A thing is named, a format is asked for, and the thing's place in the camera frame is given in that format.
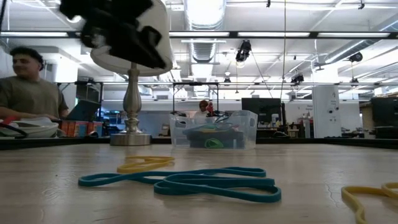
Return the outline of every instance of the person in background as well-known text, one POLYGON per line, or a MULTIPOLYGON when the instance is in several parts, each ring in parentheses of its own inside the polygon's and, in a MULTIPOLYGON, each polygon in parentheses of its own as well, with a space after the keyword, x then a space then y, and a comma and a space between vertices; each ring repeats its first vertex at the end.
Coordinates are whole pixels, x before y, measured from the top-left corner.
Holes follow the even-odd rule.
POLYGON ((68 106, 56 85, 40 78, 43 57, 34 49, 16 47, 10 52, 16 76, 0 79, 0 119, 68 115, 68 106))
POLYGON ((206 118, 207 114, 209 113, 206 109, 208 105, 209 103, 206 100, 202 100, 201 102, 199 102, 199 111, 197 111, 193 117, 206 118))

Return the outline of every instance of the lamp base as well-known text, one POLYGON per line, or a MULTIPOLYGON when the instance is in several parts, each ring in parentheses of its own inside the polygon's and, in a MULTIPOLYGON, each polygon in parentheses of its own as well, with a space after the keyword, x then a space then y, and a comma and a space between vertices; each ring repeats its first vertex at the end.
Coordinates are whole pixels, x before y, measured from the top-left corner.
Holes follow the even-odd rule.
POLYGON ((111 146, 147 146, 150 145, 150 134, 112 134, 110 144, 111 146))

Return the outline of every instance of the wooden table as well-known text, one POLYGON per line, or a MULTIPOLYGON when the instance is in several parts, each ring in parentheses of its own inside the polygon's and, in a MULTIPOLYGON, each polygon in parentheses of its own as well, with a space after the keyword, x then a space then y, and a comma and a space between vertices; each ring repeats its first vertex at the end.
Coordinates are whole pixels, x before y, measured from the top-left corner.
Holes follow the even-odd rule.
MULTIPOLYGON (((169 145, 76 145, 0 151, 0 223, 349 223, 345 185, 398 181, 398 151, 332 145, 258 145, 250 151, 171 150, 169 145), (151 185, 120 182, 77 186, 82 175, 115 172, 125 156, 174 156, 164 170, 261 167, 282 189, 282 201, 246 202, 213 195, 164 196, 151 185)), ((359 196, 369 223, 397 223, 398 201, 359 196)))

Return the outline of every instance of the plastic container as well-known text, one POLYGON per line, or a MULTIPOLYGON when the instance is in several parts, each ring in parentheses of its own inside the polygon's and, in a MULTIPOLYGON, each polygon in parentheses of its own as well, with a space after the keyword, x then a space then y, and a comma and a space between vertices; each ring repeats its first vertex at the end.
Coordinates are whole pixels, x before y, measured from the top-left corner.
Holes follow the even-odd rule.
POLYGON ((235 111, 229 118, 187 118, 171 114, 170 131, 174 148, 253 149, 257 114, 235 111))

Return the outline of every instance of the green cable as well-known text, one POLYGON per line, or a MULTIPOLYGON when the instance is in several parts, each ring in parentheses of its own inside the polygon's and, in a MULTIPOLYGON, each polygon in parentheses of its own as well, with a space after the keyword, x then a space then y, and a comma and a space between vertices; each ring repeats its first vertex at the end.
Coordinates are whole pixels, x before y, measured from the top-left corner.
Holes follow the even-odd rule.
POLYGON ((207 149, 222 149, 224 144, 218 139, 207 139, 205 142, 205 147, 207 149))

